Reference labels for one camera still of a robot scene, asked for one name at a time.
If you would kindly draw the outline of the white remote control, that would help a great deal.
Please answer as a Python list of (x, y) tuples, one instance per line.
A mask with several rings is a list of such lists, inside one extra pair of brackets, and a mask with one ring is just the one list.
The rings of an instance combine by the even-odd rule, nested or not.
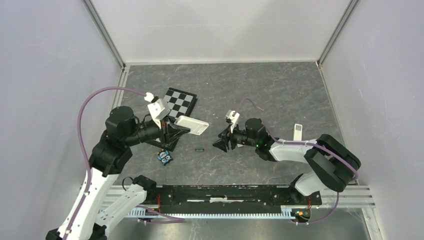
[(189, 133), (197, 136), (200, 136), (210, 126), (210, 124), (206, 121), (202, 121), (185, 115), (179, 116), (176, 119), (175, 124), (177, 126), (189, 128)]

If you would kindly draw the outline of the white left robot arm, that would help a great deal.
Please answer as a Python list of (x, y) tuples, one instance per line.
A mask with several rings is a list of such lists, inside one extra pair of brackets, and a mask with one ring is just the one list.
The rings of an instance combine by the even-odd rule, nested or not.
[(89, 170), (71, 211), (59, 228), (47, 233), (47, 240), (106, 240), (133, 208), (156, 200), (156, 183), (140, 175), (123, 195), (100, 212), (109, 189), (133, 155), (131, 147), (157, 139), (161, 132), (153, 121), (140, 127), (128, 106), (114, 108), (105, 126), (88, 159)]

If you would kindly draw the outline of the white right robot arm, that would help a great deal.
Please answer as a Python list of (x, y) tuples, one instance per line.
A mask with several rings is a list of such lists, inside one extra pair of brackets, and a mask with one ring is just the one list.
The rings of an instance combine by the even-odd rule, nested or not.
[(324, 189), (343, 192), (358, 178), (361, 167), (361, 161), (329, 134), (307, 141), (283, 140), (272, 137), (259, 118), (248, 119), (244, 129), (229, 124), (212, 145), (224, 152), (249, 146), (264, 161), (308, 164), (311, 172), (299, 175), (288, 191), (295, 204), (302, 204), (311, 194)]

